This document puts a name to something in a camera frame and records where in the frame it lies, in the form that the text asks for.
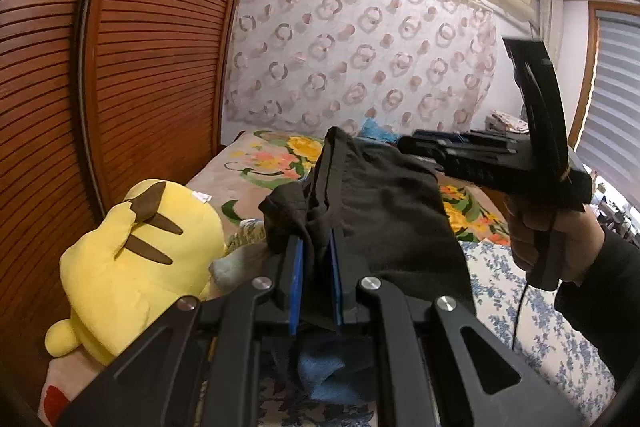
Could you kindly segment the person's right forearm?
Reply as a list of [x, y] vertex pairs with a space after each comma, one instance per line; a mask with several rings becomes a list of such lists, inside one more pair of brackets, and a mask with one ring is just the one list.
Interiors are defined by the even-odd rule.
[[555, 295], [555, 310], [598, 349], [616, 387], [639, 360], [639, 277], [639, 249], [606, 230], [582, 283], [564, 282]]

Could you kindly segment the person's right hand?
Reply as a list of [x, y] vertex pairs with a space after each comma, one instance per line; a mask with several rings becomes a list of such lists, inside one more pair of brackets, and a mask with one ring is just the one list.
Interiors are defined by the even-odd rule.
[[591, 209], [553, 212], [522, 198], [506, 199], [506, 221], [515, 264], [533, 271], [540, 253], [536, 236], [550, 239], [548, 260], [562, 260], [558, 279], [580, 285], [603, 247], [605, 234]]

